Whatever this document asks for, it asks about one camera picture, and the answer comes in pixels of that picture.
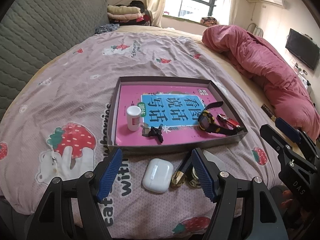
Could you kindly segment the person's right hand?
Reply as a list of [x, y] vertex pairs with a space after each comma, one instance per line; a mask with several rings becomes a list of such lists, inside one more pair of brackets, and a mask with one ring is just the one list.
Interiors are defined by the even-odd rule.
[[290, 190], [283, 191], [282, 197], [284, 200], [280, 204], [281, 209], [285, 209], [285, 211], [289, 214], [293, 214], [300, 210], [300, 204]]

